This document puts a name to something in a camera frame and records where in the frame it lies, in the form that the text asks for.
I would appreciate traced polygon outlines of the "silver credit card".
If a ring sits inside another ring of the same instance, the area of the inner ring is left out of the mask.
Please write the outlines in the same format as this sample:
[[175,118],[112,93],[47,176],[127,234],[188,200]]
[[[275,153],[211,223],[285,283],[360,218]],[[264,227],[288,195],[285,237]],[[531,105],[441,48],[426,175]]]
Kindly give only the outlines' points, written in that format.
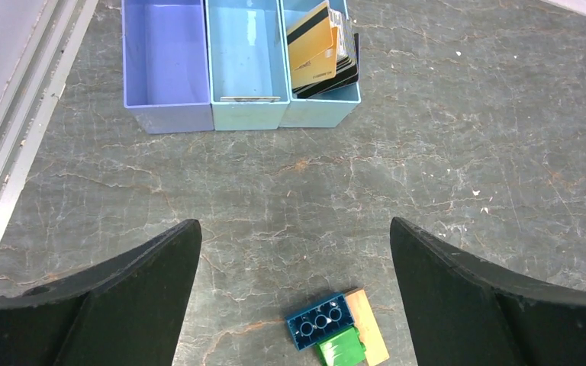
[[227,103],[273,103],[280,101],[279,96],[224,96],[220,102]]

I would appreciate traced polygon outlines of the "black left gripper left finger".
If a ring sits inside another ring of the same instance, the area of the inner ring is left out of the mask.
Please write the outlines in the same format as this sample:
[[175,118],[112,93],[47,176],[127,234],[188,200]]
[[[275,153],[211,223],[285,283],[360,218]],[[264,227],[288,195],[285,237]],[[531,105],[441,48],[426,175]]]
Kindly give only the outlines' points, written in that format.
[[185,220],[68,277],[0,297],[0,365],[170,365],[201,251]]

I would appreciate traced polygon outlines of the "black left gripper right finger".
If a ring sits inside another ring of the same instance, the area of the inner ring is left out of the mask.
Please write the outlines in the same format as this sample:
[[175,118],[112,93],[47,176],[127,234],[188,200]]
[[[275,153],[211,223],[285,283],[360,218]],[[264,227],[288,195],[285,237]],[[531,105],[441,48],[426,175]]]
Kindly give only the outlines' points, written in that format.
[[586,365],[586,291],[518,274],[395,217],[390,247],[420,365]]

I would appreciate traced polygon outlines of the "gold credit card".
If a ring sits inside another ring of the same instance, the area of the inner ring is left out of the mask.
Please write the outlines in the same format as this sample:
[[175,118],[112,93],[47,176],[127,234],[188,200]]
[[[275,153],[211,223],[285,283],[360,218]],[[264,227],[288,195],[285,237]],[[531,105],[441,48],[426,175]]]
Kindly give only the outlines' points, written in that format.
[[287,27],[292,88],[331,79],[336,74],[338,29],[331,24],[330,3],[322,1]]

